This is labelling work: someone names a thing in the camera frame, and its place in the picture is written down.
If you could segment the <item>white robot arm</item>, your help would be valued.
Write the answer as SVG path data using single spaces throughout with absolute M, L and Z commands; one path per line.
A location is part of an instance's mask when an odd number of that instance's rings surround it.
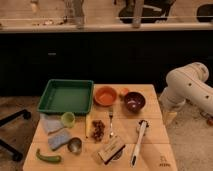
M 165 125 L 173 121 L 187 100 L 213 117 L 213 87 L 206 84 L 208 77 L 208 68 L 200 62 L 178 67 L 167 74 L 167 86 L 159 97 Z

